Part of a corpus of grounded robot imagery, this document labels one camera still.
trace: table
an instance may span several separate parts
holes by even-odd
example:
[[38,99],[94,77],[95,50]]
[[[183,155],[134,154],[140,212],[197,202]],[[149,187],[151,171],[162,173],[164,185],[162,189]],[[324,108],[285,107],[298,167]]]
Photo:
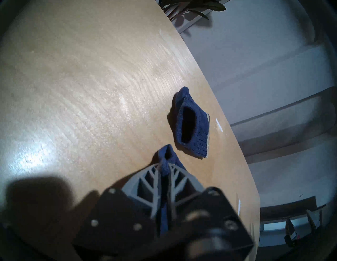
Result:
[[[167,116],[183,86],[210,114],[207,159],[174,145]],[[169,143],[204,187],[221,188],[235,210],[241,202],[258,243],[259,195],[245,158],[154,0],[29,2],[1,40],[0,99],[1,207],[43,253],[78,260],[70,242],[98,194]]]

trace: wood grain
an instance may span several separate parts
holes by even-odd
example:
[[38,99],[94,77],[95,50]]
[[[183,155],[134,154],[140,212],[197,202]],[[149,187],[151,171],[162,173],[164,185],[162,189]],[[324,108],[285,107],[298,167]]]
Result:
[[[167,115],[183,86],[210,114],[207,159],[174,145]],[[17,180],[53,177],[71,192],[67,213],[90,191],[101,193],[144,168],[170,143],[205,187],[221,188],[236,210],[240,199],[240,217],[258,243],[259,195],[246,161],[200,68],[155,1],[29,2],[0,43],[0,99],[3,209]],[[61,237],[64,244],[70,234]],[[22,237],[65,260],[40,247],[41,240]]]

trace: bolt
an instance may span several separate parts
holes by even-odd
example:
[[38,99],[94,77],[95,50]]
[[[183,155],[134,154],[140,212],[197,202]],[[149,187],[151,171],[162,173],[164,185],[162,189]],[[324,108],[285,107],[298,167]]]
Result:
[[232,220],[226,220],[225,223],[224,223],[225,227],[228,229],[228,230],[238,230],[238,225],[232,221]]
[[92,226],[92,227],[97,227],[97,226],[98,226],[98,220],[97,220],[97,219],[93,219],[93,220],[91,221],[91,226]]
[[141,230],[142,228],[143,228],[142,225],[139,224],[139,223],[136,223],[136,224],[133,225],[133,230],[134,230],[134,231],[139,231],[139,230]]
[[210,214],[204,209],[194,210],[187,214],[184,221],[192,221],[201,217],[209,218]]
[[217,191],[215,191],[215,190],[210,190],[210,191],[208,192],[208,194],[210,194],[210,195],[212,195],[212,196],[220,196],[220,193],[217,192]]

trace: potted plant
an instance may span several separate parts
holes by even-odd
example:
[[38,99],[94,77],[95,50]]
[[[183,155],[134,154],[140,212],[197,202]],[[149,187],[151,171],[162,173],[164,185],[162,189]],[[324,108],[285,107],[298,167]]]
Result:
[[208,20],[202,11],[207,9],[218,12],[226,10],[217,0],[159,0],[158,4],[170,21],[186,13],[195,13]]

